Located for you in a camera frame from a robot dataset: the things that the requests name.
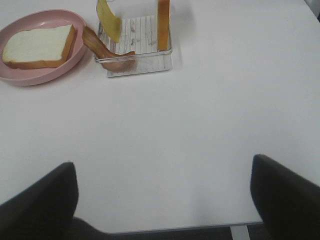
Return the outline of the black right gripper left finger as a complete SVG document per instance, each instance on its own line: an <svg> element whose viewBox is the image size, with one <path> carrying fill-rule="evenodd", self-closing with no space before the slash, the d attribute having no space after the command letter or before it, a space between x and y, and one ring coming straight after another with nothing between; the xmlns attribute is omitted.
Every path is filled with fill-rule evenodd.
<svg viewBox="0 0 320 240"><path fill-rule="evenodd" d="M65 162L0 206L2 240L106 240L75 218L79 191L75 165Z"/></svg>

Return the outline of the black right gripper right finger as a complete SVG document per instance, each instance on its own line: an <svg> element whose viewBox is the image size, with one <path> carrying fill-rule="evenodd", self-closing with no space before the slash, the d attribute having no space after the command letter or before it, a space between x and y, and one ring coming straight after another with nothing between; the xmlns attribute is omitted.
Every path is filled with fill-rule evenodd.
<svg viewBox="0 0 320 240"><path fill-rule="evenodd" d="M251 198L273 239L320 238L320 187L263 154L253 157Z"/></svg>

